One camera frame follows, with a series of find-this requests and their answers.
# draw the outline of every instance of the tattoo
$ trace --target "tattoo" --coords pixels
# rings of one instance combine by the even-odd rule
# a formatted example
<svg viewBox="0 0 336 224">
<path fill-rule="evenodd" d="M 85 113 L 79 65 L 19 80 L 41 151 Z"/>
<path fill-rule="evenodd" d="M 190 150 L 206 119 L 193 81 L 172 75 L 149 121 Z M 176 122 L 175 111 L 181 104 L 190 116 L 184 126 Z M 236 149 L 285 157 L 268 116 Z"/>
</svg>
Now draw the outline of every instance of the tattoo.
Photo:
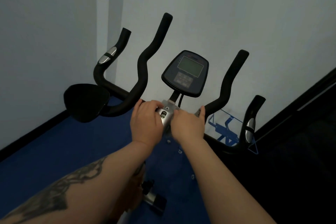
<svg viewBox="0 0 336 224">
<path fill-rule="evenodd" d="M 101 158 L 54 182 L 8 213 L 4 219 L 21 214 L 22 219 L 15 223 L 22 223 L 46 213 L 67 209 L 68 205 L 65 194 L 70 185 L 84 183 L 97 177 L 102 172 L 105 159 L 106 157 Z"/>
</svg>

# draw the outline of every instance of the hand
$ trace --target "hand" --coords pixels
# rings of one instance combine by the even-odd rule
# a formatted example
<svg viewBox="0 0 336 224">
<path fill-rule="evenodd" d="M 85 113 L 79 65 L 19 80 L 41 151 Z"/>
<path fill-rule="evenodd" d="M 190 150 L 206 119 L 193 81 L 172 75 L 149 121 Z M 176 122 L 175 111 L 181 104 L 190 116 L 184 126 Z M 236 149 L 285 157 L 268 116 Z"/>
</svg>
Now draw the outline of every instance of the hand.
<svg viewBox="0 0 336 224">
<path fill-rule="evenodd" d="M 174 139 L 179 144 L 186 140 L 203 139 L 205 129 L 204 116 L 204 106 L 201 107 L 199 117 L 183 110 L 174 110 L 174 117 L 170 122 Z"/>
<path fill-rule="evenodd" d="M 156 108 L 163 108 L 159 101 L 139 101 L 135 104 L 131 117 L 132 141 L 149 146 L 150 151 L 162 138 L 163 125 Z"/>
</svg>

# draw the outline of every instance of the left hand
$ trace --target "left hand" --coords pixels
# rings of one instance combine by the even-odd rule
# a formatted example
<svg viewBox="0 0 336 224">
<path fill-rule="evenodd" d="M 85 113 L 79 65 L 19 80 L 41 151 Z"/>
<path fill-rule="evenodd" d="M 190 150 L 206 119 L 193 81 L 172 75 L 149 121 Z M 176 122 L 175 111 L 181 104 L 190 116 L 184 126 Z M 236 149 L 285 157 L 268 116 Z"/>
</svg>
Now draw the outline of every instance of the left hand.
<svg viewBox="0 0 336 224">
<path fill-rule="evenodd" d="M 156 108 L 163 108 L 159 101 L 142 103 L 142 100 L 135 104 L 131 117 L 132 141 L 141 142 L 149 146 L 150 151 L 162 138 L 163 125 Z"/>
</svg>

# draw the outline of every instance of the display screen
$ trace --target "display screen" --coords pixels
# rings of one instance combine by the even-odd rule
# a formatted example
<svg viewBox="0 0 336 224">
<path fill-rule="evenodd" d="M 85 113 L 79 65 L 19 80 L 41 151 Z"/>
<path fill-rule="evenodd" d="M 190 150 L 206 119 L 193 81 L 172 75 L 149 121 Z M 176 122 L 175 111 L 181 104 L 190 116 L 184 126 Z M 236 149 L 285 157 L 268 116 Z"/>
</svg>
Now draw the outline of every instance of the display screen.
<svg viewBox="0 0 336 224">
<path fill-rule="evenodd" d="M 186 56 L 183 56 L 177 67 L 187 73 L 192 74 L 193 76 L 199 77 L 204 66 L 200 63 L 197 63 L 196 61 L 187 58 Z"/>
</svg>

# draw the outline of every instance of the cable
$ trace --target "cable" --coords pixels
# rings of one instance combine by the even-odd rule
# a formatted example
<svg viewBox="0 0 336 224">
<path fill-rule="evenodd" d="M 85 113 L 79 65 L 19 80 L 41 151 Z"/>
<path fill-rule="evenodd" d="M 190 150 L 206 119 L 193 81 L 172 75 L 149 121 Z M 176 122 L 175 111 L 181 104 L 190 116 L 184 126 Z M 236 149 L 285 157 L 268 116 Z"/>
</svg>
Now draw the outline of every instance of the cable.
<svg viewBox="0 0 336 224">
<path fill-rule="evenodd" d="M 181 95 L 181 97 L 180 97 L 180 101 L 178 102 L 178 107 L 181 107 L 181 102 L 182 102 L 182 99 L 183 99 L 183 94 Z"/>
</svg>

